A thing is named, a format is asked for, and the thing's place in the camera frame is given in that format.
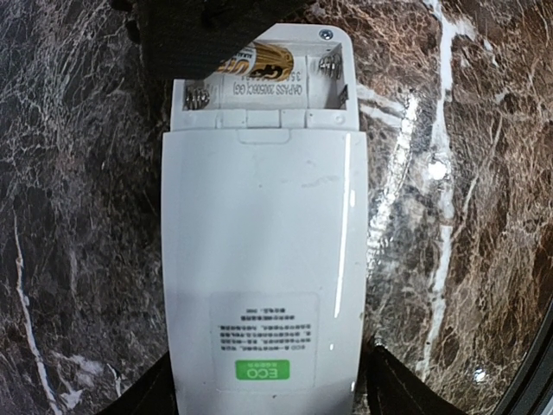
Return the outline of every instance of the screw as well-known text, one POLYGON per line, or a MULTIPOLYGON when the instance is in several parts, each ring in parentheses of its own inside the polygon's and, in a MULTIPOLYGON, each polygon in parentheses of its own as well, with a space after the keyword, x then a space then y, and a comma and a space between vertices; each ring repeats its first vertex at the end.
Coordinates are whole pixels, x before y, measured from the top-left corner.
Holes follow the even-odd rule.
POLYGON ((332 30, 330 29, 323 29, 319 32, 319 36, 325 41, 329 41, 330 39, 333 38, 334 33, 332 33, 332 30))

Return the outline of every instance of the white remote control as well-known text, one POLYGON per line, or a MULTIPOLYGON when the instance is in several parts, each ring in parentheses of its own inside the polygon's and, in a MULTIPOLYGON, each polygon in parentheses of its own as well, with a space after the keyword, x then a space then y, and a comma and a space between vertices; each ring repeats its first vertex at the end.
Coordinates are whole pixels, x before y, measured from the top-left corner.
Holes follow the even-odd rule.
POLYGON ((302 24, 256 42, 293 55, 285 80, 223 66, 175 81, 162 259, 178 409, 346 415, 368 230, 352 43, 302 24))

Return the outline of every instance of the dark marble countertop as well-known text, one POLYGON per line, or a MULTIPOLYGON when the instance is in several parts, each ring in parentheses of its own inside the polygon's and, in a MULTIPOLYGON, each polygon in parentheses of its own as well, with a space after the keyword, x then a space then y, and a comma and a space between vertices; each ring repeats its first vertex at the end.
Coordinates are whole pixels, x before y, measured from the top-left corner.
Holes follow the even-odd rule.
MULTIPOLYGON (((355 47, 366 338, 469 414, 497 405, 553 293, 552 17, 550 0, 302 14, 355 47)), ((93 414, 167 350, 171 85, 105 1, 0 2, 0 39, 0 412, 93 414)))

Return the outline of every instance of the battery spring contact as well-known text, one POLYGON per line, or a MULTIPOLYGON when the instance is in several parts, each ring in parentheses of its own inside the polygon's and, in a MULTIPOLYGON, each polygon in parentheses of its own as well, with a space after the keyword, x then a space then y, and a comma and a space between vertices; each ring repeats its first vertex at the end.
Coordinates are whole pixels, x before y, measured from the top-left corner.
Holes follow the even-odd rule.
POLYGON ((209 104, 209 91, 201 87, 188 87, 184 106, 187 110, 203 110, 209 104))
POLYGON ((342 76, 342 58, 339 54, 325 56, 319 61, 319 72, 339 80, 342 76))

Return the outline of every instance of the gold battery label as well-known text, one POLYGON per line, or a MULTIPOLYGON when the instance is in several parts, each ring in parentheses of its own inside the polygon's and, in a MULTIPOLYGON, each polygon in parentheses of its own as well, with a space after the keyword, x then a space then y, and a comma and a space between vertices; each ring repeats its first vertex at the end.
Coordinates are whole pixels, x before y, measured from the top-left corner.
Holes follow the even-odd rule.
POLYGON ((221 63, 216 72, 279 82, 287 80, 293 68, 294 56, 287 48, 255 41, 221 63))

